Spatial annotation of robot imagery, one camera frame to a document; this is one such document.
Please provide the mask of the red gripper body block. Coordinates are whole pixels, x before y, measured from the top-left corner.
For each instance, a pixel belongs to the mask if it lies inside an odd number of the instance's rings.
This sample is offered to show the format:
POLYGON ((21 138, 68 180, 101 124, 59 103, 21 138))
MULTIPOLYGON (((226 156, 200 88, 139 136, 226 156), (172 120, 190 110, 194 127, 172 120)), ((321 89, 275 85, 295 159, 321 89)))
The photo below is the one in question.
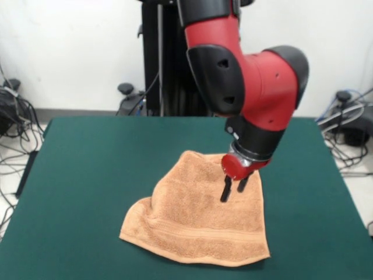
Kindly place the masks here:
POLYGON ((224 155, 221 160, 224 173, 232 180, 245 179, 250 176, 251 173, 265 167, 269 163, 270 160, 254 161, 232 153, 224 155))

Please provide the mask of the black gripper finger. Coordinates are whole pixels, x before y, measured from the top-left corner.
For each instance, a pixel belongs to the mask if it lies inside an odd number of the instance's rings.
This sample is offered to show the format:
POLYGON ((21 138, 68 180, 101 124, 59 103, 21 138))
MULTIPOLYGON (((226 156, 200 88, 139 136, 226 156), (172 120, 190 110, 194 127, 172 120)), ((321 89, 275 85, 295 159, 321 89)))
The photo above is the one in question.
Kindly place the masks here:
POLYGON ((226 175, 224 178, 224 189, 220 197, 221 202, 227 202, 231 193, 232 179, 226 175))
POLYGON ((237 191, 239 193, 243 193, 244 192, 249 178, 250 178, 250 175, 247 175, 245 178, 243 178, 242 180, 240 180, 240 182, 238 184, 238 187, 237 187, 237 191))

